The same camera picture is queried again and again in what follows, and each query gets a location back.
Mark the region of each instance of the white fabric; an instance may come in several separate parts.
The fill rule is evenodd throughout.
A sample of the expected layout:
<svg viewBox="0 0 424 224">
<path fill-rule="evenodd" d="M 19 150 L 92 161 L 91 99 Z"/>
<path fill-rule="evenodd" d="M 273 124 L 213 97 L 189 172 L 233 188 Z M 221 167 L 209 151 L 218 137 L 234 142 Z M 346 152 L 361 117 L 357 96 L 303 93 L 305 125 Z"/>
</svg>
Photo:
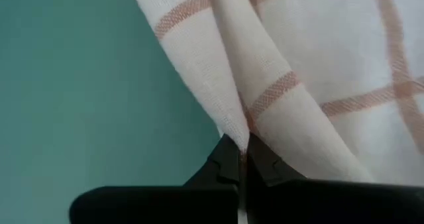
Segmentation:
<svg viewBox="0 0 424 224">
<path fill-rule="evenodd" d="M 424 186 L 422 0 L 137 1 L 241 150 L 250 125 L 307 177 Z"/>
</svg>

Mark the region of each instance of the teal background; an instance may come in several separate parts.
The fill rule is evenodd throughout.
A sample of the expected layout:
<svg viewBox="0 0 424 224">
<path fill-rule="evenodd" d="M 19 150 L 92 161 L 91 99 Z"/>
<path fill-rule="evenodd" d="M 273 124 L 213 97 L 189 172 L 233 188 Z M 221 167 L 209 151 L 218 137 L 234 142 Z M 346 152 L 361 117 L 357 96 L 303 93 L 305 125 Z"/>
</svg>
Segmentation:
<svg viewBox="0 0 424 224">
<path fill-rule="evenodd" d="M 0 0 L 0 223 L 104 185 L 182 184 L 218 140 L 135 0 Z"/>
</svg>

